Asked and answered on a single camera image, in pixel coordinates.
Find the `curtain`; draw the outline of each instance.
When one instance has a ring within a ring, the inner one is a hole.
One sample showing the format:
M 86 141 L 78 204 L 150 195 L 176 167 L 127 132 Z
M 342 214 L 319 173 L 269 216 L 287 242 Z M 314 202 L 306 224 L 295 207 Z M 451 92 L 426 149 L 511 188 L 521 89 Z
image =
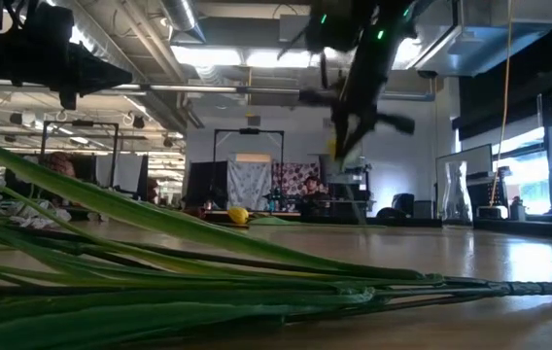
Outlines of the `curtain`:
M 208 198 L 216 201 L 219 207 L 226 207 L 227 161 L 193 162 L 190 164 L 186 207 L 202 206 Z
M 264 210 L 271 190 L 271 164 L 228 162 L 228 205 Z
M 274 174 L 272 181 L 274 188 L 280 187 L 280 163 L 274 162 Z M 283 194 L 284 195 L 297 195 L 304 194 L 304 180 L 309 176 L 320 177 L 319 163 L 285 163 L 283 167 Z

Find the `person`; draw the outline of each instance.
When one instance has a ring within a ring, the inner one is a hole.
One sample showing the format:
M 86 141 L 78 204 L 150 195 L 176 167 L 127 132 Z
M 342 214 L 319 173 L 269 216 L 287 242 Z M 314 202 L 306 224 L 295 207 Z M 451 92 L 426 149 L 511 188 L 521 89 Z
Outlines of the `person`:
M 302 197 L 297 205 L 300 215 L 302 216 L 321 216 L 326 210 L 325 200 L 329 200 L 327 193 L 320 191 L 322 182 L 317 176 L 309 176 L 304 181 L 306 194 Z

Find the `black curtain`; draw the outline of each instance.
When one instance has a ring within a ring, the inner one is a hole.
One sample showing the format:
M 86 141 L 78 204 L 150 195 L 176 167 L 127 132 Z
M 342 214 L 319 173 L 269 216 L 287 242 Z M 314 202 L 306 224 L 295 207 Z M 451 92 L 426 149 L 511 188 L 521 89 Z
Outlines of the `black curtain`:
M 147 201 L 149 193 L 149 157 L 142 156 L 142 167 L 138 178 L 138 190 L 136 194 L 144 201 Z
M 190 165 L 188 190 L 186 192 L 186 206 L 202 206 L 209 198 L 221 208 L 226 208 L 227 202 L 227 171 L 226 161 L 193 162 Z

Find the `cable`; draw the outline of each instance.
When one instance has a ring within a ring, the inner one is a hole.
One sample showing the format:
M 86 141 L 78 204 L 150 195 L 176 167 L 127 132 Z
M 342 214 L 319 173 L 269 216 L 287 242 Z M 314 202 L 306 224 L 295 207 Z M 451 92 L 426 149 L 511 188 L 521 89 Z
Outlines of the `cable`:
M 294 14 L 299 15 L 297 10 L 293 6 L 288 5 L 288 4 L 279 4 L 279 5 L 276 6 L 276 8 L 274 9 L 274 12 L 272 13 L 272 19 L 276 18 L 276 12 L 278 12 L 278 9 L 280 9 L 283 6 L 290 8 L 293 11 Z
M 0 107 L 2 107 L 2 105 L 4 105 L 4 103 L 6 103 L 9 99 L 11 99 L 11 97 L 13 96 L 13 93 L 15 93 L 14 91 L 9 93 L 6 97 L 4 97 L 1 101 L 0 101 Z
M 118 35 L 119 37 L 121 38 L 126 38 L 127 37 L 127 34 L 129 34 L 131 32 L 131 28 L 125 30 L 124 33 L 119 33 L 117 31 L 117 14 L 119 13 L 119 10 L 114 10 L 114 13 L 112 14 L 112 33 L 114 33 L 115 35 Z
M 505 124 L 507 123 L 507 107 L 509 104 L 509 67 L 511 59 L 511 34 L 513 32 L 513 7 L 517 0 L 509 0 L 509 9 L 507 18 L 509 20 L 507 28 L 507 61 L 505 62 L 505 91 L 502 106 L 502 124 L 500 125 L 499 154 L 497 158 L 497 171 L 494 174 L 494 184 L 492 185 L 492 195 L 490 197 L 490 206 L 494 204 L 494 197 L 497 194 L 497 184 L 499 181 L 500 154 L 502 151 L 502 139 L 505 137 Z

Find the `black frame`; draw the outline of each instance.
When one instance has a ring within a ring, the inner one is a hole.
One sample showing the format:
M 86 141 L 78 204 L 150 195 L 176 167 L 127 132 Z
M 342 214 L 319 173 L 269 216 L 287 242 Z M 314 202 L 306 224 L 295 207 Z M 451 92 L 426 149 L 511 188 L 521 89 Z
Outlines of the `black frame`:
M 240 128 L 240 129 L 215 129 L 214 130 L 214 149 L 212 159 L 212 171 L 211 171 L 211 184 L 210 190 L 214 188 L 214 182 L 216 177 L 216 153 L 218 149 L 218 134 L 221 132 L 237 132 L 240 135 L 259 135 L 262 133 L 275 133 L 281 137 L 280 143 L 280 189 L 283 188 L 283 180 L 285 175 L 285 131 L 284 130 L 261 130 L 256 128 Z
M 114 146 L 112 148 L 112 165 L 110 170 L 110 187 L 114 186 L 114 170 L 117 167 L 117 150 L 118 150 L 118 144 L 119 144 L 119 124 L 117 122 L 91 122 L 91 121 L 72 121 L 72 122 L 58 122 L 58 121 L 44 121 L 43 122 L 43 137 L 41 141 L 41 154 L 39 155 L 40 162 L 43 161 L 43 157 L 45 156 L 45 146 L 47 145 L 47 128 L 51 124 L 71 124 L 73 126 L 89 126 L 93 127 L 95 125 L 111 125 L 114 127 Z

